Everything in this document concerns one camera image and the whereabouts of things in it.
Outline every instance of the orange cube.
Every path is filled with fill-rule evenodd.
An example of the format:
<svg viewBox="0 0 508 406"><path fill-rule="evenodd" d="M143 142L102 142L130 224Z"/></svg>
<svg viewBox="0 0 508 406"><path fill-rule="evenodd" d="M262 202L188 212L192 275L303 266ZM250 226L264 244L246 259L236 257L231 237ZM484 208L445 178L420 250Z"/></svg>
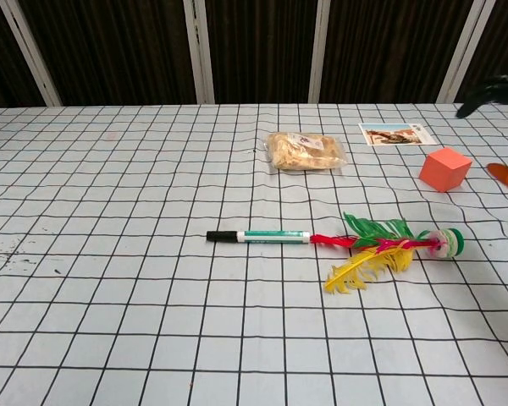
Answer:
<svg viewBox="0 0 508 406"><path fill-rule="evenodd" d="M461 184L471 165L471 159L446 147L427 156L420 179L438 192L445 192Z"/></svg>

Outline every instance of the grid tablecloth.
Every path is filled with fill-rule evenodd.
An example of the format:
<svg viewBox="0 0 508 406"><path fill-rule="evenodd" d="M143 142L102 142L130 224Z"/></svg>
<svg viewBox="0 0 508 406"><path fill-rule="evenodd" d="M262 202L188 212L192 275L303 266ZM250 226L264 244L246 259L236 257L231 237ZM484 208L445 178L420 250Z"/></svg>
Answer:
<svg viewBox="0 0 508 406"><path fill-rule="evenodd" d="M508 106L248 105L0 110L0 405L506 405ZM365 145L422 123L473 159L417 176L432 146ZM279 173L270 132L342 140L342 171ZM459 228L367 291L323 291L349 250L210 244L207 230L351 233L404 217Z"/></svg>

